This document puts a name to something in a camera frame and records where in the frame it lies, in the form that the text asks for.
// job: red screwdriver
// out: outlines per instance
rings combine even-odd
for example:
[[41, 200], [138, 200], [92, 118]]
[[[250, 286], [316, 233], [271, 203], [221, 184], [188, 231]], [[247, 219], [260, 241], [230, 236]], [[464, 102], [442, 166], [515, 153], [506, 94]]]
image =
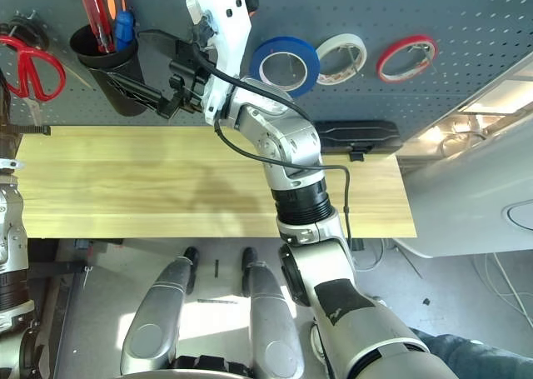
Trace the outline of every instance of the red screwdriver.
[[102, 0], [82, 0], [100, 52], [114, 52], [112, 29]]

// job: floor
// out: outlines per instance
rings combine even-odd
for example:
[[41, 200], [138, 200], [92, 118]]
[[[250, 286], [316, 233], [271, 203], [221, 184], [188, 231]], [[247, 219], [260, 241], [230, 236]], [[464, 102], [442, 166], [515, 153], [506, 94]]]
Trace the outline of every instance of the floor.
[[[249, 301], [236, 296], [240, 286], [240, 258], [244, 247], [254, 246], [284, 284], [277, 260], [280, 242], [274, 239], [130, 239], [123, 246], [96, 243], [90, 263], [94, 266], [85, 286], [80, 281], [65, 327], [57, 378], [109, 378], [119, 375], [122, 340], [145, 292], [159, 272], [176, 255], [195, 246], [201, 253], [194, 293], [182, 314], [178, 353], [209, 354], [248, 363], [247, 324]], [[481, 280], [484, 257], [442, 257], [425, 260], [388, 247], [383, 263], [361, 272], [361, 288], [382, 297], [407, 325], [431, 334], [454, 333], [496, 347], [533, 357], [533, 331], [526, 320]], [[72, 242], [62, 243], [62, 256], [74, 252]], [[379, 254], [379, 242], [369, 241], [357, 252], [361, 266]], [[500, 254], [516, 290], [533, 292], [533, 251]], [[215, 261], [219, 260], [218, 277]], [[501, 290], [503, 278], [492, 260], [487, 268]], [[205, 303], [198, 299], [225, 300]], [[533, 312], [533, 297], [524, 297]], [[308, 341], [311, 312], [291, 305], [306, 358], [305, 378], [324, 377], [311, 354]]]

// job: tool holder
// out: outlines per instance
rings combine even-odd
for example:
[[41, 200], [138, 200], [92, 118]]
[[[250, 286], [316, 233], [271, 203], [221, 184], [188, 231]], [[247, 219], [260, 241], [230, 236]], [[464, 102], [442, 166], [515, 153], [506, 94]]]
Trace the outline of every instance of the tool holder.
[[120, 52], [102, 54], [98, 51], [97, 39], [92, 34], [91, 27], [87, 25], [72, 35], [70, 47], [97, 81], [115, 111], [124, 117], [135, 117], [147, 109], [146, 105], [131, 98], [110, 76], [119, 74], [144, 83], [136, 39]]

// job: white robot part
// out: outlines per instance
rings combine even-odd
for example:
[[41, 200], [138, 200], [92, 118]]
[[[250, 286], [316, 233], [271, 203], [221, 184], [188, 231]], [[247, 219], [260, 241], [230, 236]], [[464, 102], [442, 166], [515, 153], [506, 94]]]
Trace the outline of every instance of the white robot part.
[[[215, 35], [210, 44], [218, 53], [217, 69], [238, 77], [241, 61], [252, 25], [245, 0], [187, 0], [187, 8], [194, 23], [206, 16]], [[230, 84], [211, 76], [202, 99], [206, 122], [212, 125], [218, 110], [226, 101]]]

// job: gray pegboard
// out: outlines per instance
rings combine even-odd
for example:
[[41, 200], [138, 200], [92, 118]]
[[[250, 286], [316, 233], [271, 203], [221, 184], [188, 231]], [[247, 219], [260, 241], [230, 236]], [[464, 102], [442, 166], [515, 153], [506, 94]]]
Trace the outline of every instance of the gray pegboard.
[[[185, 0], [130, 0], [138, 29], [159, 28], [186, 37], [190, 18]], [[316, 85], [299, 97], [315, 119], [377, 119], [396, 122], [408, 138], [445, 115], [476, 90], [532, 52], [533, 0], [260, 0], [242, 64], [247, 72], [253, 51], [268, 38], [289, 35], [315, 47], [331, 36], [353, 32], [366, 44], [363, 76], [338, 86]], [[202, 125], [202, 115], [178, 114], [171, 122], [153, 112], [121, 117], [68, 49], [70, 35], [87, 23], [80, 0], [0, 0], [0, 21], [16, 11], [36, 9], [54, 33], [54, 51], [87, 81], [67, 74], [67, 88], [43, 104], [46, 122], [62, 125]], [[437, 40], [435, 68], [400, 84], [381, 82], [378, 57], [391, 43], [417, 33]], [[9, 71], [5, 53], [0, 67]], [[146, 44], [140, 58], [147, 83], [167, 90], [167, 62]], [[15, 123], [31, 123], [26, 105], [13, 101]]]

